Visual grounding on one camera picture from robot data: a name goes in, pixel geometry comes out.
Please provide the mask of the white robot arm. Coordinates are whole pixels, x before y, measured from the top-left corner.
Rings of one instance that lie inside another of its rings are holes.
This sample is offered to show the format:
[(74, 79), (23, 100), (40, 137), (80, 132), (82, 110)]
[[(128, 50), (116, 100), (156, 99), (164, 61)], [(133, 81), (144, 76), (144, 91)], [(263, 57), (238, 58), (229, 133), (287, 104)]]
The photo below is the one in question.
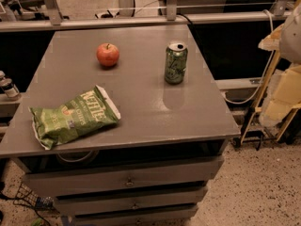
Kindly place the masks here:
[(281, 56), (292, 63), (301, 63), (301, 4), (286, 19), (279, 40)]

